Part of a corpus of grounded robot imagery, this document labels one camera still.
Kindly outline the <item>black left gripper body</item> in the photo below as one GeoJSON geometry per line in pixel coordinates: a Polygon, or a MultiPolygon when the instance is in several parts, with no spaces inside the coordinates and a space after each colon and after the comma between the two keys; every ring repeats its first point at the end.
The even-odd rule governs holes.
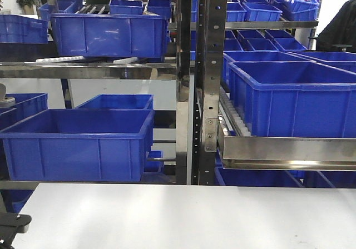
{"type": "Polygon", "coordinates": [[[16,234],[26,233],[31,221],[30,215],[1,212],[1,248],[13,248],[16,234]]]}

